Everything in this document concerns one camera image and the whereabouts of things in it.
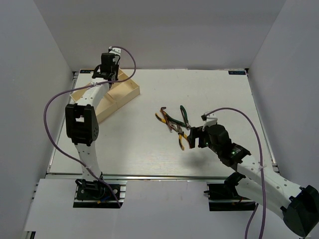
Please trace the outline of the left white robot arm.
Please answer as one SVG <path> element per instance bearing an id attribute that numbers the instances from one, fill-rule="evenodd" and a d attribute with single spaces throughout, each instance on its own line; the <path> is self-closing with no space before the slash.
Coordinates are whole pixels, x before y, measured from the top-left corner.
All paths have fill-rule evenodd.
<path id="1" fill-rule="evenodd" d="M 68 104 L 66 113 L 67 136 L 74 143 L 82 167 L 82 178 L 95 181 L 102 178 L 102 171 L 97 162 L 95 140 L 99 134 L 96 107 L 108 92 L 108 81 L 118 79 L 119 60 L 121 50 L 112 48 L 101 55 L 101 65 L 93 71 L 92 79 L 83 95 L 73 104 Z"/>

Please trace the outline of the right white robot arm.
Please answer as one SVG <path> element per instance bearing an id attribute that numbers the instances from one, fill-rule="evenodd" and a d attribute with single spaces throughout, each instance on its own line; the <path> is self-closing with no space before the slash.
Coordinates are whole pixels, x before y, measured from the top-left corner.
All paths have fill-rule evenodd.
<path id="1" fill-rule="evenodd" d="M 280 217 L 296 235 L 305 238 L 319 223 L 319 192 L 311 185 L 302 187 L 272 168 L 260 165 L 249 150 L 231 141 L 224 126 L 192 127 L 187 140 L 190 148 L 208 147 L 235 172 L 226 180 L 225 192 L 232 199 L 249 198 Z"/>

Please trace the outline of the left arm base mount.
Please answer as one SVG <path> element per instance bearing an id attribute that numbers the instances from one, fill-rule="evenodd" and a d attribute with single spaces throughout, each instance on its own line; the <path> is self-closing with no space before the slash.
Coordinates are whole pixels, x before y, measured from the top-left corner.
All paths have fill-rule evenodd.
<path id="1" fill-rule="evenodd" d="M 76 179 L 74 208 L 119 209 L 124 202 L 124 185 L 110 184 L 110 188 L 99 181 Z"/>

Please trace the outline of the long dark hex key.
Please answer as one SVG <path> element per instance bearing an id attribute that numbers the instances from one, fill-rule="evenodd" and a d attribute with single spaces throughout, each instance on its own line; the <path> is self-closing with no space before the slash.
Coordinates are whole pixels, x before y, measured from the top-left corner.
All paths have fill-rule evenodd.
<path id="1" fill-rule="evenodd" d="M 172 127 L 171 127 L 170 121 L 169 121 L 168 118 L 167 118 L 165 109 L 166 109 L 166 107 L 161 107 L 161 108 L 160 108 L 160 112 L 162 113 L 162 115 L 163 115 L 163 117 L 164 117 L 164 119 L 165 119 L 165 122 L 166 122 L 166 124 L 167 124 L 169 130 L 172 131 Z"/>

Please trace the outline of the short dark hex key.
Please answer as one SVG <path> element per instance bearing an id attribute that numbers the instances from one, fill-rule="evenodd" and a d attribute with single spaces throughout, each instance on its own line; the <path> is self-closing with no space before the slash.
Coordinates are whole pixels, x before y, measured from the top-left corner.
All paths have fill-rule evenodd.
<path id="1" fill-rule="evenodd" d="M 185 128 L 186 129 L 190 129 L 191 126 L 189 124 L 189 120 L 188 120 L 188 116 L 187 116 L 187 112 L 186 112 L 186 109 L 183 105 L 180 105 L 180 111 L 181 111 L 181 114 L 182 114 L 182 117 L 183 117 L 183 121 L 184 121 L 184 124 L 185 124 Z"/>

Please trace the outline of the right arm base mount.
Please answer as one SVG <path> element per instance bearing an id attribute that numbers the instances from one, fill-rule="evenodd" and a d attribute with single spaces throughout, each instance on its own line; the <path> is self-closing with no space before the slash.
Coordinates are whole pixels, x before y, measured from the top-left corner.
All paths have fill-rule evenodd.
<path id="1" fill-rule="evenodd" d="M 239 181 L 245 176 L 234 172 L 223 183 L 210 183 L 204 195 L 209 200 L 211 212 L 253 211 L 256 203 L 240 196 L 236 191 Z"/>

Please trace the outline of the green handled diagonal cutters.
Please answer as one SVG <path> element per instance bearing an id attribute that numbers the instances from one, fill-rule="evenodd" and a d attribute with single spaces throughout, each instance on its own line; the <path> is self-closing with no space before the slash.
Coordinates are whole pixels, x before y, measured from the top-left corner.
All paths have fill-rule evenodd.
<path id="1" fill-rule="evenodd" d="M 182 118 L 183 118 L 183 121 L 179 121 L 177 119 L 174 119 L 172 118 L 169 114 L 166 114 L 166 118 L 172 122 L 173 124 L 176 124 L 180 127 L 184 127 L 186 128 L 187 130 L 190 130 L 191 129 L 191 126 L 189 124 L 189 120 L 188 120 L 188 116 L 187 116 L 187 111 L 185 109 L 185 107 L 183 105 L 180 105 L 180 111 L 181 111 L 181 115 L 182 115 Z"/>

